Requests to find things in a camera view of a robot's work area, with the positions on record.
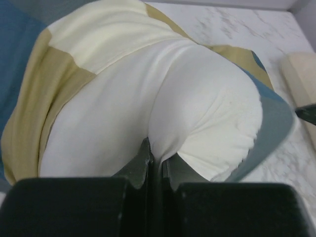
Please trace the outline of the blue beige checkered pillowcase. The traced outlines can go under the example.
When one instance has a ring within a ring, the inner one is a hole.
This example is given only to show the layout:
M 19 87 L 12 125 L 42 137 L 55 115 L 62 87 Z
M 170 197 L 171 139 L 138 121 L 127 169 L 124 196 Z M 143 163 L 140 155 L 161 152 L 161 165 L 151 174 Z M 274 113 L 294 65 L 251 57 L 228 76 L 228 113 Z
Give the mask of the blue beige checkered pillowcase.
M 187 40 L 219 54 L 257 87 L 262 125 L 245 161 L 225 181 L 242 179 L 284 141 L 294 113 L 272 90 L 252 51 L 197 43 L 165 14 L 139 0 L 3 0 L 0 148 L 7 182 L 40 177 L 52 126 L 82 88 L 123 57 L 167 40 Z

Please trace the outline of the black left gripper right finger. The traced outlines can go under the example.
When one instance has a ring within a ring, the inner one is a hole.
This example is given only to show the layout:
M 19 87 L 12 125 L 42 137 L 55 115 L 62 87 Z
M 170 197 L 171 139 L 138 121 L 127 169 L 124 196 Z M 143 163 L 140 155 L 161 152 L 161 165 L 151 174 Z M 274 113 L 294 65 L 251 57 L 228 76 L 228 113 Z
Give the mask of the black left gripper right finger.
M 280 183 L 208 182 L 179 155 L 162 164 L 166 237 L 313 237 L 298 193 Z

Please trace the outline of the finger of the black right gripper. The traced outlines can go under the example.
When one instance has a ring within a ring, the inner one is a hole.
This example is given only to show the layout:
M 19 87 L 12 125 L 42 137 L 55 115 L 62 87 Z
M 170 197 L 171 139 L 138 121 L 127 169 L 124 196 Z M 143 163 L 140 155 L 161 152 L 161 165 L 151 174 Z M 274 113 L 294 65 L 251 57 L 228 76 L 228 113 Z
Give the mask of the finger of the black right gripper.
M 316 104 L 309 104 L 295 109 L 298 118 L 316 125 Z

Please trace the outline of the white pillow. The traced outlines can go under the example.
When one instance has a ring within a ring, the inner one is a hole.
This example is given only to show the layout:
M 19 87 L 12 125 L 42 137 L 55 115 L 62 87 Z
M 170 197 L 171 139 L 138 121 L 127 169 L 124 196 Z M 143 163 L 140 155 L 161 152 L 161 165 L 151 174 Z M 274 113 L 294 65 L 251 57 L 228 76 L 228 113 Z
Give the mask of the white pillow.
M 155 163 L 174 154 L 209 181 L 245 161 L 263 109 L 250 77 L 187 40 L 140 49 L 101 72 L 59 112 L 40 177 L 111 176 L 148 139 Z

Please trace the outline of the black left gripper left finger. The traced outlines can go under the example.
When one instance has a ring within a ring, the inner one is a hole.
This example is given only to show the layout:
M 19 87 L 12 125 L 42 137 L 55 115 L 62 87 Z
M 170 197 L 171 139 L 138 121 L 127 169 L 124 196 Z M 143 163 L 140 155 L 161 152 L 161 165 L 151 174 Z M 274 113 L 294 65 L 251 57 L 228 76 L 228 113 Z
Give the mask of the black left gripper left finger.
M 0 209 L 3 237 L 144 237 L 150 145 L 112 177 L 17 182 Z

